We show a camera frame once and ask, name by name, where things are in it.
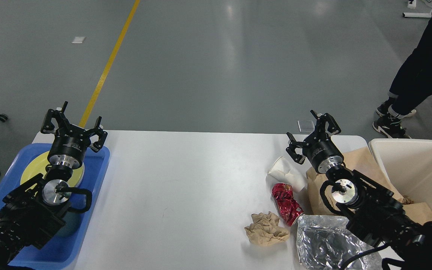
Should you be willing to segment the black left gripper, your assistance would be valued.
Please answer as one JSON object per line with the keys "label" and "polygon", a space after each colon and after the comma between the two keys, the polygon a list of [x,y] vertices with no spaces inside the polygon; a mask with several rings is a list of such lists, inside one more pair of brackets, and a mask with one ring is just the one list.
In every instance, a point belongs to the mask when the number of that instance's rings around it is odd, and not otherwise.
{"label": "black left gripper", "polygon": [[[108,132],[101,126],[102,116],[98,116],[94,127],[86,130],[86,136],[77,134],[76,137],[71,137],[71,124],[65,116],[67,105],[68,101],[65,101],[61,109],[49,109],[43,118],[40,132],[55,134],[48,162],[75,170],[82,167],[88,147],[95,153],[103,148]],[[97,140],[92,143],[90,139],[94,136],[97,136]]]}

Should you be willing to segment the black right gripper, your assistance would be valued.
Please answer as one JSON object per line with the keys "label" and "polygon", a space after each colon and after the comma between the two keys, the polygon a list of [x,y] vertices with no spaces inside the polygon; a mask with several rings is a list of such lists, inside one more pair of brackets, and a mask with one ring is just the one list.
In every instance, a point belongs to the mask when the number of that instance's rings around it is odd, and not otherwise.
{"label": "black right gripper", "polygon": [[[317,173],[325,174],[332,167],[344,162],[343,154],[330,138],[340,134],[342,130],[329,113],[320,114],[314,110],[310,112],[316,119],[314,131],[303,141],[297,141],[292,133],[286,133],[289,138],[286,152],[295,163],[302,165],[307,158]],[[298,154],[296,149],[302,149],[303,155]]]}

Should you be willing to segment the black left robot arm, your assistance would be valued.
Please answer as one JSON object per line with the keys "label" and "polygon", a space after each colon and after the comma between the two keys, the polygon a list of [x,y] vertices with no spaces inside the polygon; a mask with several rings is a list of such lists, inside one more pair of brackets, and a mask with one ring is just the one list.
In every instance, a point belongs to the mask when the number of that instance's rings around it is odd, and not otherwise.
{"label": "black left robot arm", "polygon": [[42,249],[66,226],[68,213],[91,210],[94,193],[71,186],[69,180],[82,167],[88,149],[94,153],[103,149],[108,132],[101,126],[101,116],[89,129],[72,124],[65,116],[67,104],[48,109],[40,128],[40,133],[54,136],[46,158],[48,171],[35,174],[2,199],[0,270],[8,270],[24,248]]}

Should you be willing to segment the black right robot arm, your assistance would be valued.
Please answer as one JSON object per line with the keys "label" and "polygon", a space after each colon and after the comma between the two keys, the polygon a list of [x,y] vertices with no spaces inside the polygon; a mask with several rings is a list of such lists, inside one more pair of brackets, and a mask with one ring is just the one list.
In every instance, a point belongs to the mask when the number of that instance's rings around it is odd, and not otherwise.
{"label": "black right robot arm", "polygon": [[344,156],[331,140],[341,132],[334,118],[311,110],[316,119],[314,131],[303,141],[287,133],[286,152],[297,164],[309,160],[317,173],[326,175],[319,195],[324,205],[348,218],[346,228],[372,249],[347,259],[344,270],[354,261],[391,247],[400,260],[384,258],[382,268],[391,265],[402,270],[432,270],[432,222],[421,225],[411,220],[393,192],[344,164]]}

